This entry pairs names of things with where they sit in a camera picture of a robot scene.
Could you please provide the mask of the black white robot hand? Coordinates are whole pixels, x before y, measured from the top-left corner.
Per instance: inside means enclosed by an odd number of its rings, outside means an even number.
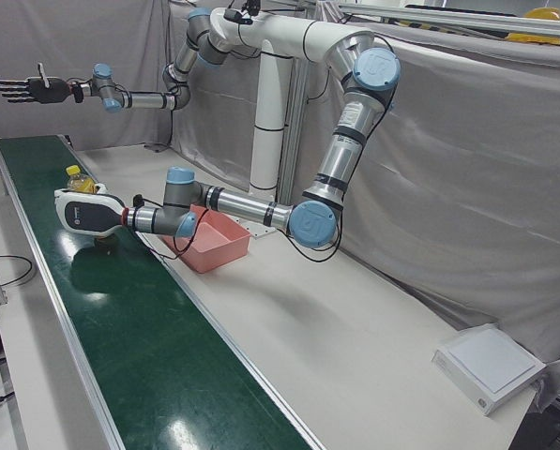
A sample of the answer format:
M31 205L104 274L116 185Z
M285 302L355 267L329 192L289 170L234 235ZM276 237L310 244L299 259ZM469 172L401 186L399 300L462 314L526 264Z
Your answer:
M0 80L0 93L9 103L40 104L62 103L72 95L72 88L65 80L47 77L44 64L38 62L37 77L25 80Z
M66 230L107 237L122 226L125 204L111 195L104 184L96 183L96 189L95 194L68 188L54 192L55 210Z

